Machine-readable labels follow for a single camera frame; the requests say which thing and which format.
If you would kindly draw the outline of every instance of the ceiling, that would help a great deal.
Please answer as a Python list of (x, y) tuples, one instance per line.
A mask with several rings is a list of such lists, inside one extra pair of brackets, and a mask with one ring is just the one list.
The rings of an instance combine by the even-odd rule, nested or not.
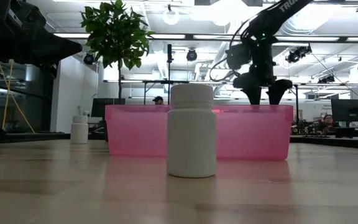
[[(50, 32), (85, 32), (80, 27), (80, 12), (85, 6), (98, 7), (99, 5), (99, 3), (90, 3), (90, 0), (27, 0), (27, 2), (40, 8), (47, 18), (47, 29)], [(158, 4), (156, 2), (131, 1), (127, 4), (145, 16), (145, 21), (151, 30), (164, 34), (232, 34), (233, 29), (236, 30), (240, 24), (239, 21), (252, 17), (262, 9), (262, 7), (247, 7), (241, 0), (220, 0), (219, 4), (215, 3), (212, 6), (194, 6), (194, 0), (170, 1), (172, 9), (179, 14), (179, 20), (175, 25), (169, 25), (163, 20), (163, 13), (167, 10), (168, 2), (159, 1)], [(286, 23), (280, 34), (358, 35), (356, 9), (358, 5), (309, 5), (294, 16), (292, 21), (287, 21), (291, 23)], [(172, 19), (174, 15), (169, 14), (167, 17)], [(225, 17), (230, 17), (232, 22), (219, 26), (226, 23)], [(294, 27), (296, 25), (296, 29), (294, 30), (294, 27), (288, 29), (289, 25)], [(85, 44), (84, 40), (76, 41)], [(152, 52), (142, 60), (140, 68), (122, 71), (126, 78), (141, 79), (142, 74), (151, 74), (152, 71), (161, 72), (161, 66), (158, 63), (165, 63), (166, 56), (153, 54), (153, 46), (166, 46), (167, 44), (172, 44), (174, 51), (171, 69), (185, 71), (182, 78), (189, 78), (188, 72), (195, 72), (198, 63), (208, 66), (214, 60), (216, 61), (218, 54), (224, 50), (222, 49), (223, 43), (220, 41), (154, 41), (151, 43)], [(187, 62), (186, 53), (189, 48), (196, 49), (197, 61)], [(350, 68), (358, 65), (358, 44), (311, 44), (315, 56), (308, 55), (298, 63), (289, 65), (285, 61), (285, 56), (294, 48), (294, 46), (273, 48), (274, 60), (278, 63), (274, 70), (277, 76), (290, 77), (295, 81), (317, 82), (318, 77), (324, 75), (323, 72), (330, 68), (338, 77), (346, 80)]]

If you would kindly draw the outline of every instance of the small white bottle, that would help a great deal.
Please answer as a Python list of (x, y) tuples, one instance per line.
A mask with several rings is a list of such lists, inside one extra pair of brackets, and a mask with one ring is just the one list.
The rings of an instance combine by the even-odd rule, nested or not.
[(216, 173), (216, 116), (213, 88), (175, 85), (168, 113), (167, 172), (177, 177), (209, 177)]

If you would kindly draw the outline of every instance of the potted plant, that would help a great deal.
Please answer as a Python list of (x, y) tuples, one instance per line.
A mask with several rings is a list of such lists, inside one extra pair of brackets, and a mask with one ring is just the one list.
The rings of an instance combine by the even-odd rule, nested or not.
[(121, 104), (121, 68), (124, 64), (129, 70), (142, 65), (141, 56), (149, 54), (147, 37), (152, 37), (152, 31), (142, 20), (142, 15), (127, 10), (121, 0), (102, 2), (99, 9), (85, 7), (81, 13), (82, 27), (89, 32), (86, 45), (95, 53), (95, 59), (103, 58), (103, 67), (118, 63), (118, 98)]

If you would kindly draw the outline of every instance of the table surface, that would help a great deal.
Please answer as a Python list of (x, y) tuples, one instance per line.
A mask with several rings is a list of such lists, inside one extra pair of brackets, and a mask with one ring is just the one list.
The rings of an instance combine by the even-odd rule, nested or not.
[(0, 144), (0, 223), (358, 223), (358, 149), (291, 144), (286, 161), (218, 161), (216, 177), (104, 141)]

